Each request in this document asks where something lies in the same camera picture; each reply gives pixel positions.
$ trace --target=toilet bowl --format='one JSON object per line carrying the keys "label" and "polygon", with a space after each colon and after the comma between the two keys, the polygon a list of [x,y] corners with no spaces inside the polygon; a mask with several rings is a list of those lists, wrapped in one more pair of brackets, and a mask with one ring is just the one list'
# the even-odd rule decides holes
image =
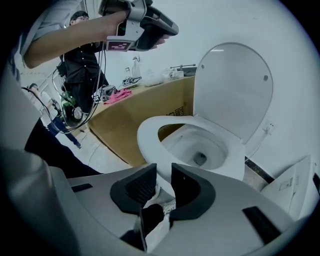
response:
{"label": "toilet bowl", "polygon": [[[223,43],[211,49],[195,74],[193,116],[155,116],[138,129],[147,163],[157,164],[157,182],[170,195],[172,163],[198,167],[242,180],[245,146],[269,108],[271,72],[253,49]],[[184,124],[162,142],[161,127]]]}

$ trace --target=tile floor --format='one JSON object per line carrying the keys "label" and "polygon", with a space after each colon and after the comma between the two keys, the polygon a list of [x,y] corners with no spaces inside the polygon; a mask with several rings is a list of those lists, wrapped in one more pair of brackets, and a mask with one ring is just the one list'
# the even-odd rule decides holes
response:
{"label": "tile floor", "polygon": [[[88,130],[80,133],[76,137],[82,145],[81,149],[78,149],[73,145],[73,143],[63,134],[59,133],[56,137],[63,145],[69,147],[82,163],[89,165],[100,173],[106,174],[130,168],[130,165],[114,155]],[[245,166],[243,181],[259,192],[268,184],[247,166]],[[171,199],[172,197],[170,195],[161,190],[156,202],[153,203],[168,202]],[[152,252],[169,232],[169,226],[169,219],[165,217],[164,220],[146,236],[148,253]]]}

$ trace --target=water in toilet bowl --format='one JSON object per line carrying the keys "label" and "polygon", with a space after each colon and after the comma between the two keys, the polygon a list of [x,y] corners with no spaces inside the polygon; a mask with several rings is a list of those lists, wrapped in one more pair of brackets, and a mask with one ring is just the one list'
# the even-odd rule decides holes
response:
{"label": "water in toilet bowl", "polygon": [[228,149],[220,138],[189,124],[169,135],[162,144],[186,165],[205,170],[221,167],[228,155]]}

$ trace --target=wall outlet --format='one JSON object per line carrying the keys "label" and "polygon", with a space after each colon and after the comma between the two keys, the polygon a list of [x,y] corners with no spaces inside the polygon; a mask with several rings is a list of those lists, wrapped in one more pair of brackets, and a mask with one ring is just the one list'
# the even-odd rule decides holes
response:
{"label": "wall outlet", "polygon": [[264,123],[264,126],[262,127],[262,130],[264,130],[265,132],[267,131],[269,135],[271,135],[274,130],[276,129],[276,125],[273,121],[271,121],[270,119],[267,119],[266,122]]}

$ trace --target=black shirt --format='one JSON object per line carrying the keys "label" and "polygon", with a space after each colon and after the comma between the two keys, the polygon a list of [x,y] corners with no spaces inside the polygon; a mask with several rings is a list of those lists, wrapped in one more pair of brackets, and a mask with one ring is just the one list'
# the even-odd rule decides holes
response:
{"label": "black shirt", "polygon": [[100,49],[100,43],[88,43],[65,53],[66,82],[84,83],[86,76],[97,77],[101,69],[95,53]]}

